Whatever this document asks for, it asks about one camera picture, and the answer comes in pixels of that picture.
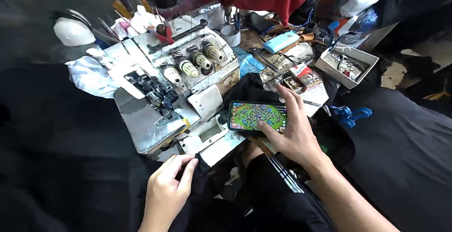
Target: blue cable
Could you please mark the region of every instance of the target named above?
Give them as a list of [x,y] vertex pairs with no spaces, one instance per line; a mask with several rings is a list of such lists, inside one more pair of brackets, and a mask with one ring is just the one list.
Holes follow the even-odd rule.
[[314,9],[311,9],[311,12],[309,13],[309,16],[308,16],[308,21],[306,21],[306,23],[298,26],[297,30],[295,30],[295,33],[298,32],[300,30],[300,28],[305,27],[305,25],[307,25],[311,21],[313,11],[314,11]]

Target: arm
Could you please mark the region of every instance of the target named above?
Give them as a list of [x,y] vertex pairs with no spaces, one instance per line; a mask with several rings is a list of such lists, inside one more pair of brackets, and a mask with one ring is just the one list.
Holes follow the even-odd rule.
[[[143,221],[138,232],[166,232],[185,205],[191,191],[193,172],[198,159],[193,155],[173,155],[149,178]],[[187,164],[180,182],[175,179]]]
[[287,127],[283,134],[262,121],[259,127],[278,151],[306,169],[336,229],[340,232],[398,231],[347,182],[321,151],[302,98],[282,85],[278,84],[277,88],[286,101]]

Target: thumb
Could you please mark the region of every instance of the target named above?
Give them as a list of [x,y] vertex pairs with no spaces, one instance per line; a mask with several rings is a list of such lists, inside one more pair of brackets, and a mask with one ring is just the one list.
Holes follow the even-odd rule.
[[270,125],[268,125],[264,121],[259,121],[257,123],[257,126],[259,129],[267,136],[267,138],[270,140],[271,143],[276,144],[281,140],[282,135],[278,133],[278,131],[275,131]]
[[182,175],[179,186],[177,188],[178,191],[190,192],[192,186],[193,172],[195,171],[197,163],[198,159],[193,159],[185,166],[184,174]]

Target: leg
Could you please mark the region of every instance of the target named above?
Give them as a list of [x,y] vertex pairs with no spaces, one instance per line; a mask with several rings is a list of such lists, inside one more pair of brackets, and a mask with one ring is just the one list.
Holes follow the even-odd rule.
[[275,158],[251,143],[244,151],[246,184],[261,231],[335,231],[314,195]]

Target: white cloth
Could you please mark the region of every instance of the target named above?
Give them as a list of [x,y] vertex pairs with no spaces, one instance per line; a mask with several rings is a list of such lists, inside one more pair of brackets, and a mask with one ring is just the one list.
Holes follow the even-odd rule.
[[83,56],[65,63],[69,68],[69,79],[76,87],[94,96],[113,98],[120,87],[108,74],[107,69],[90,56]]

